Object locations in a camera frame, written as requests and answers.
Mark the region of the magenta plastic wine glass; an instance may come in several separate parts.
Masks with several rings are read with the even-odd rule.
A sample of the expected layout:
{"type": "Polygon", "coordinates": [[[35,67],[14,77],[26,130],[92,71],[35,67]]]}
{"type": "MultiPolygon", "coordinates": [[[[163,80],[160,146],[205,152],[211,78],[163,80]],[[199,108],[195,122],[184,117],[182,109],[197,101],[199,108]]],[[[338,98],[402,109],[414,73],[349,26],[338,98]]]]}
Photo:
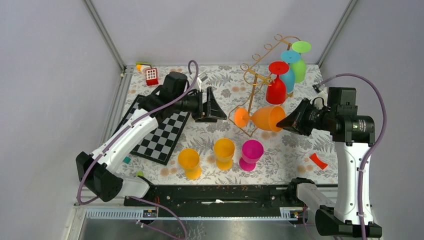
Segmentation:
{"type": "Polygon", "coordinates": [[[241,169],[247,172],[254,170],[263,154],[264,147],[261,142],[255,139],[246,141],[242,145],[241,158],[239,159],[241,169]]]}

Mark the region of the blue plastic wine glass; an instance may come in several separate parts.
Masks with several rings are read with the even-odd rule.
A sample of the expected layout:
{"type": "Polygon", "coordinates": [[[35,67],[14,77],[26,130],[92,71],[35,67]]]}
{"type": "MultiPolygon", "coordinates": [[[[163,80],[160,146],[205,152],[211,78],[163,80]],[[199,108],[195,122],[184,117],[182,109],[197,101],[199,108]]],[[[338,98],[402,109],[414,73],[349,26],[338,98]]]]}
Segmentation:
{"type": "Polygon", "coordinates": [[[281,80],[286,86],[286,93],[291,94],[295,86],[295,73],[290,64],[297,63],[301,59],[301,55],[294,50],[286,50],[281,53],[280,58],[283,62],[289,65],[289,70],[281,76],[281,80]]]}

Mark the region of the orange plastic wine glass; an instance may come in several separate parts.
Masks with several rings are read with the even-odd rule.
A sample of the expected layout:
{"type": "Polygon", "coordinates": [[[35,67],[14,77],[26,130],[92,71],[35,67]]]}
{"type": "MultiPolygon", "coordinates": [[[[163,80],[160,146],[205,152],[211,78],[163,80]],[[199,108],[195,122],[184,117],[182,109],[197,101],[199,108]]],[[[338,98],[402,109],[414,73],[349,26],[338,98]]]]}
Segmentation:
{"type": "Polygon", "coordinates": [[[252,115],[245,108],[238,108],[234,114],[235,125],[239,128],[244,128],[249,121],[264,131],[279,132],[281,127],[277,126],[281,120],[286,117],[286,112],[281,106],[266,106],[261,107],[252,115]]]}

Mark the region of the green plastic wine glass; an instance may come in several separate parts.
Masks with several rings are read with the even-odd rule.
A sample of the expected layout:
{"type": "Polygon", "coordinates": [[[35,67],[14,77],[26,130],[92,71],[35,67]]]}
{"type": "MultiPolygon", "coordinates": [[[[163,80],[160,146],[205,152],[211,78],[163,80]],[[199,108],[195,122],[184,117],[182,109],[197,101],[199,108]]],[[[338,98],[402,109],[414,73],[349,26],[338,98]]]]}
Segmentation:
{"type": "MultiPolygon", "coordinates": [[[[296,41],[291,46],[292,50],[297,52],[300,56],[304,53],[308,53],[312,49],[312,45],[307,41],[296,41]]],[[[301,83],[305,79],[307,66],[302,57],[299,61],[291,63],[290,66],[293,69],[295,75],[295,83],[301,83]]]]}

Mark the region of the red plastic wine glass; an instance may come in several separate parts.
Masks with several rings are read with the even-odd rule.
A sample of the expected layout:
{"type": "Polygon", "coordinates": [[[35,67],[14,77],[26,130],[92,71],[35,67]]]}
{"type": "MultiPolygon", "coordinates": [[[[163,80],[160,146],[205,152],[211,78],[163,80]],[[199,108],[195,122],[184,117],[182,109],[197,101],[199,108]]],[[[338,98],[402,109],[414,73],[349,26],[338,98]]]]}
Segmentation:
{"type": "Polygon", "coordinates": [[[267,87],[266,101],[272,105],[283,104],[287,98],[287,88],[280,76],[289,71],[289,65],[284,61],[275,61],[269,65],[268,70],[275,75],[275,79],[267,87]]]}

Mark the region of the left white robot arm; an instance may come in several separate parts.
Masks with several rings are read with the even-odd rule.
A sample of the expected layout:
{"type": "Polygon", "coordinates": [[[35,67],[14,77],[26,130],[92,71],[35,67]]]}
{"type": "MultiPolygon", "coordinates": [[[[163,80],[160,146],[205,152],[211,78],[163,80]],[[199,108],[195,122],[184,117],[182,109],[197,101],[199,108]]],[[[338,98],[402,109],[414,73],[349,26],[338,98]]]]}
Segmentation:
{"type": "Polygon", "coordinates": [[[197,123],[216,123],[227,115],[218,105],[213,89],[193,89],[188,77],[172,71],[141,105],[129,120],[103,145],[91,153],[82,151],[76,157],[79,189],[88,188],[95,199],[109,202],[115,197],[134,196],[144,206],[152,204],[155,192],[140,177],[117,173],[124,158],[150,132],[177,112],[190,113],[197,123]]]}

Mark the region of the gold wire glass rack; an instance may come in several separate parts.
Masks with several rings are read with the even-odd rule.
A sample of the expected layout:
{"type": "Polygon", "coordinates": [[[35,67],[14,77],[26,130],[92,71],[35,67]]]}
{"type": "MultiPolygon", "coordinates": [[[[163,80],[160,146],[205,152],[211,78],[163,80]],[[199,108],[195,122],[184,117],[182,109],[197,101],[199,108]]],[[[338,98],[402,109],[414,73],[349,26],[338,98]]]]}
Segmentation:
{"type": "MultiPolygon", "coordinates": [[[[268,74],[267,76],[262,76],[262,75],[258,74],[256,71],[253,70],[253,67],[256,66],[258,63],[260,63],[260,61],[264,57],[265,57],[264,55],[260,55],[258,53],[255,53],[255,54],[252,55],[252,59],[254,60],[253,65],[243,63],[240,66],[241,70],[244,72],[243,80],[247,84],[252,86],[252,90],[251,90],[249,97],[246,99],[246,101],[244,103],[237,105],[234,109],[232,109],[229,112],[230,114],[233,115],[233,119],[229,120],[233,124],[235,124],[234,116],[235,116],[235,112],[236,112],[237,109],[244,108],[248,111],[248,113],[250,115],[253,114],[253,113],[251,113],[251,109],[252,109],[252,104],[253,104],[253,100],[254,100],[255,95],[258,94],[259,92],[261,92],[261,89],[263,88],[264,85],[268,86],[271,83],[271,81],[273,80],[273,79],[271,79],[271,76],[273,75],[272,73],[268,74]]],[[[270,105],[270,106],[281,106],[282,107],[281,104],[270,105]]],[[[257,128],[252,121],[249,121],[249,123],[245,127],[237,127],[237,128],[239,128],[248,137],[252,137],[254,135],[254,132],[256,130],[260,129],[260,128],[257,128]]]]}

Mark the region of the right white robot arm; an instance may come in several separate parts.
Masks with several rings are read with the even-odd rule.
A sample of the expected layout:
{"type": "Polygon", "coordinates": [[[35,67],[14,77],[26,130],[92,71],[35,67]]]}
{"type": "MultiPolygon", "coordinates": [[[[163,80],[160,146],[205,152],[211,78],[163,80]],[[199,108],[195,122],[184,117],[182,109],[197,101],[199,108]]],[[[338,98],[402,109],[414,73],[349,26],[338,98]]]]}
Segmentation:
{"type": "Polygon", "coordinates": [[[322,236],[380,238],[382,228],[374,222],[369,198],[369,167],[366,153],[375,146],[375,123],[358,115],[356,89],[330,87],[327,104],[314,106],[307,98],[277,123],[291,133],[309,136],[312,130],[327,131],[335,145],[338,187],[335,203],[309,179],[294,178],[287,191],[293,206],[304,203],[314,213],[315,226],[322,236]]]}

